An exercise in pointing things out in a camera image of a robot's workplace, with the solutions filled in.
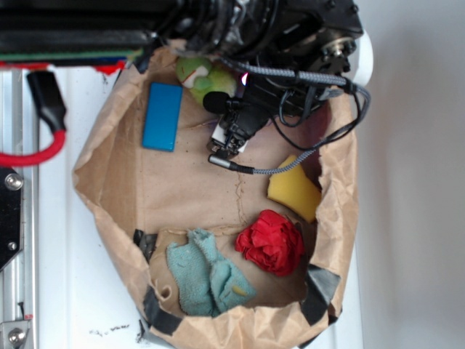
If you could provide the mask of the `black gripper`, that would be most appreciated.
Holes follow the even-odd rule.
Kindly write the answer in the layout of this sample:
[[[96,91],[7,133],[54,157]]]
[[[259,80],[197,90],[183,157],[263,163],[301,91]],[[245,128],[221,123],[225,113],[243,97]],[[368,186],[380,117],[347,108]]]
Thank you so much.
[[[226,140],[250,140],[272,122],[297,128],[323,106],[326,92],[319,84],[250,76],[241,95],[217,94],[219,127]]]

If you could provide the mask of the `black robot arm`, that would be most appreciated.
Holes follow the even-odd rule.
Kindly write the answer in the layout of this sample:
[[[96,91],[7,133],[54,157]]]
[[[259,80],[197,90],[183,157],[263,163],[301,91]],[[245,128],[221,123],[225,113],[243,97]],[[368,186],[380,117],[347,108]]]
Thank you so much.
[[[274,115],[307,119],[333,91],[366,96],[345,77],[363,35],[353,1],[3,1],[1,67],[143,71],[158,47],[217,58],[248,73],[240,101],[221,107],[229,144]]]

